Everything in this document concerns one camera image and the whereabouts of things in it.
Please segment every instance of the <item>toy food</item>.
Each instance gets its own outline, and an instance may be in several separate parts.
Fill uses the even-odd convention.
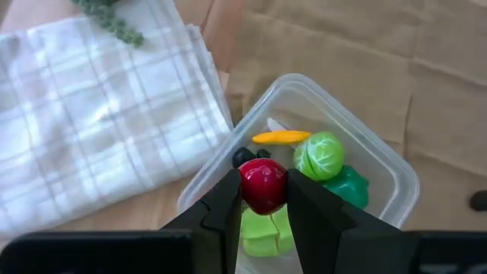
[[[240,237],[243,250],[250,256],[277,256],[293,249],[288,207],[265,216],[246,209],[240,223]]]
[[[257,214],[269,215],[286,203],[286,169],[272,159],[260,158],[242,164],[242,198]]]
[[[252,142],[256,144],[278,144],[292,145],[302,142],[311,136],[309,132],[297,130],[278,130],[273,132],[264,132],[252,137]]]
[[[345,157],[342,143],[331,132],[318,132],[294,151],[294,165],[313,180],[328,180],[340,172]]]
[[[258,158],[270,158],[271,157],[271,153],[268,152],[267,150],[265,150],[264,148],[259,149],[256,154],[257,154]]]
[[[368,184],[368,180],[353,167],[344,165],[341,171],[325,181],[323,186],[352,205],[364,209],[368,205]]]
[[[239,168],[245,162],[255,159],[256,156],[248,148],[239,148],[231,159],[234,168]]]

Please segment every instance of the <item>toy carrot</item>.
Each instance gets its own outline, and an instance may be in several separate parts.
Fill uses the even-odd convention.
[[[273,132],[264,132],[252,137],[252,142],[256,144],[278,144],[291,145],[302,142],[311,136],[309,132],[298,130],[278,130]]]

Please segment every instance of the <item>plastic container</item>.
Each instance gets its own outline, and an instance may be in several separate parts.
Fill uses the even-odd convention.
[[[251,137],[269,131],[272,121],[286,129],[335,133],[345,147],[345,162],[370,181],[370,203],[365,211],[398,228],[403,224],[419,195],[415,171],[318,84],[296,74],[277,79],[242,119],[213,159],[183,191],[177,203],[179,213],[188,209],[229,171],[232,155],[239,147],[254,149]],[[281,164],[292,167],[293,148],[281,145],[266,149]],[[295,250],[273,258],[250,257],[242,250],[238,254],[239,274],[301,272]]]

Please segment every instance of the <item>white checkered towel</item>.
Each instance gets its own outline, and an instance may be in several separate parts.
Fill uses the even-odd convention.
[[[86,18],[0,37],[0,247],[192,173],[230,131],[199,30],[172,1],[117,9],[141,49]]]

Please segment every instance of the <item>toy apple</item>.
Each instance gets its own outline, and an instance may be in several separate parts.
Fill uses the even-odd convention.
[[[269,158],[257,158],[242,164],[242,198],[259,215],[278,211],[286,203],[286,169]]]

